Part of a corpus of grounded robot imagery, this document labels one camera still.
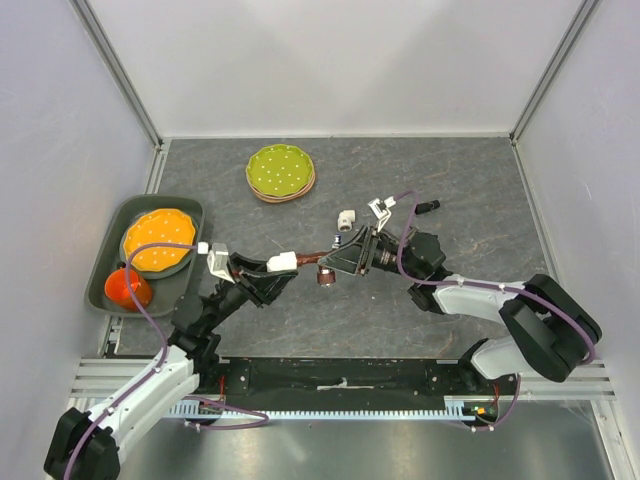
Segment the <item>white elbow pipe fitting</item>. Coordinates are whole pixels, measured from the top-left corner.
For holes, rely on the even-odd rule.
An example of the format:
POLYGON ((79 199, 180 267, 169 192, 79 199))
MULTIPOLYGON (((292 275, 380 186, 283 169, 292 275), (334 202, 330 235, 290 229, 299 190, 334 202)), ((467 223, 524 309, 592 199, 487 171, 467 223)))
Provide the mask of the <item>white elbow pipe fitting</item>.
POLYGON ((267 260, 266 268, 270 273, 294 271, 298 268, 297 255, 294 251, 281 252, 267 260))

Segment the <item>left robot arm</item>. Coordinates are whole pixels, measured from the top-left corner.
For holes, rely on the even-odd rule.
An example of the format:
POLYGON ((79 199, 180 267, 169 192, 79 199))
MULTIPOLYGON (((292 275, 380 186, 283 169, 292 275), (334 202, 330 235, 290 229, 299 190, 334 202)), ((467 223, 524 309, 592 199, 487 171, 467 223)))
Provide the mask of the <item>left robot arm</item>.
POLYGON ((171 407, 218 385, 215 328, 248 302, 271 304, 298 269, 294 252, 256 261, 211 251, 207 263, 219 280, 215 291, 185 294, 176 301, 174 330, 153 360, 91 409, 72 407, 60 417, 44 461, 51 478, 117 478, 135 445, 171 407))

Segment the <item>second white elbow fitting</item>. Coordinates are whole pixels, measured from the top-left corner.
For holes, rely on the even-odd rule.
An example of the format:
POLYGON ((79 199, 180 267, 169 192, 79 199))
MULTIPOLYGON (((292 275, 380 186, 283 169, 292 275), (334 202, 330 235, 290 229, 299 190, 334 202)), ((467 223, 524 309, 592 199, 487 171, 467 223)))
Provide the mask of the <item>second white elbow fitting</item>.
POLYGON ((339 232, 349 232, 356 222, 356 211, 354 209, 342 210, 337 218, 337 230, 339 232))

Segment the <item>black cylindrical pipe piece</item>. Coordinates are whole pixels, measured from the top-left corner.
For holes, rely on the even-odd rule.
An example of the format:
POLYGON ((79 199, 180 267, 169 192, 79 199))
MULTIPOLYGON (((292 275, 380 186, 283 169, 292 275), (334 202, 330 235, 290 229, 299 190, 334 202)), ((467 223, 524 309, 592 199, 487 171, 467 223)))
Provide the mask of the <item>black cylindrical pipe piece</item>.
POLYGON ((439 200, 431 200, 427 202, 422 202, 416 205, 414 209, 414 213, 416 215, 424 215, 430 213, 434 210, 437 210, 441 207, 441 203, 439 200))

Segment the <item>dark green plate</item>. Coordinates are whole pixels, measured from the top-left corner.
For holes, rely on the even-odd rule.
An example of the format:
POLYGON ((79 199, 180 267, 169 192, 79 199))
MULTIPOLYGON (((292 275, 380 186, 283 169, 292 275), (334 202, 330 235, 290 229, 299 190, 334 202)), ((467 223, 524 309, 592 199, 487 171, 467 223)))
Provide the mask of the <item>dark green plate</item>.
POLYGON ((192 257, 189 249, 154 247, 136 254, 131 268, 146 279, 158 280, 180 272, 192 257))

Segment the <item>dark green tray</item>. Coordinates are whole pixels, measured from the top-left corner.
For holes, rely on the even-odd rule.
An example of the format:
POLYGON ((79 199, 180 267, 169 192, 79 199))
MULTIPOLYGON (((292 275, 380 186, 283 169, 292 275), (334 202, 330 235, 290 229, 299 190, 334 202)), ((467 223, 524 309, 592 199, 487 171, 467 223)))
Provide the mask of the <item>dark green tray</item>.
MULTIPOLYGON (((195 239, 201 239, 205 213, 204 207, 198 201, 187 197, 158 194, 137 195, 127 199, 112 217, 86 287, 86 303, 94 310, 123 318, 142 316, 138 311, 127 311, 109 300, 104 293, 104 285, 118 264, 124 261, 121 255, 121 240, 126 229, 143 213, 160 208, 175 208, 190 215, 197 230, 195 239)), ((193 252, 190 263, 174 275, 158 280, 145 278, 153 291, 153 298, 146 307, 152 317, 167 316, 173 311, 174 303, 187 290, 195 258, 196 253, 193 252)))

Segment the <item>orange dotted plate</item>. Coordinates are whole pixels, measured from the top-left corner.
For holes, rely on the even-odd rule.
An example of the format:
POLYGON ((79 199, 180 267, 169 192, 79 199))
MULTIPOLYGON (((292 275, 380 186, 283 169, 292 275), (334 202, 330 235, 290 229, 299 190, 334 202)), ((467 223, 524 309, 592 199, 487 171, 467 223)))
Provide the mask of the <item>orange dotted plate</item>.
MULTIPOLYGON (((160 208, 139 216, 125 231, 121 240, 124 261, 135 250, 152 243, 192 245, 196 226, 191 216, 175 208, 160 208)), ((151 247, 138 253, 132 267, 141 272, 160 274, 178 267, 189 251, 168 246, 151 247)))

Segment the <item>green dotted plate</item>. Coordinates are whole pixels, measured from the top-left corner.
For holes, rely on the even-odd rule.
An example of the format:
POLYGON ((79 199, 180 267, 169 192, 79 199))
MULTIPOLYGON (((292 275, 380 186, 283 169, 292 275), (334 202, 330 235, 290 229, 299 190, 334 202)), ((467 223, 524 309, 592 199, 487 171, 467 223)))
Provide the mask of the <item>green dotted plate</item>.
POLYGON ((276 198, 291 196, 312 182, 315 167, 301 148, 274 144, 254 153, 246 166, 249 185, 257 192, 276 198))

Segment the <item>orange plastic cup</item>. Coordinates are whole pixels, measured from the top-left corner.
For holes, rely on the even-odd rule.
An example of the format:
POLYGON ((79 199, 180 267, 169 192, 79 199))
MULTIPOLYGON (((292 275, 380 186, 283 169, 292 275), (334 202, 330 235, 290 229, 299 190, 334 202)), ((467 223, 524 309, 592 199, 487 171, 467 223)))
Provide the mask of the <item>orange plastic cup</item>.
POLYGON ((119 268, 109 275, 104 285, 106 297, 127 311, 138 311, 134 299, 146 308, 152 298, 153 291, 147 280, 135 270, 126 277, 126 269, 119 268))

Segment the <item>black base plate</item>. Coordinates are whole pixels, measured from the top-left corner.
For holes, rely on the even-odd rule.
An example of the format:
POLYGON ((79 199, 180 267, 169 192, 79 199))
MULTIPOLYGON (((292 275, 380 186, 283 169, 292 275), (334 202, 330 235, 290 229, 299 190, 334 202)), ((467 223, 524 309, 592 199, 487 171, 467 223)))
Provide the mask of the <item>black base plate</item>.
POLYGON ((230 357, 195 394, 255 411, 351 412, 440 410, 449 396, 492 400, 515 389, 515 374, 487 380, 458 360, 230 357))

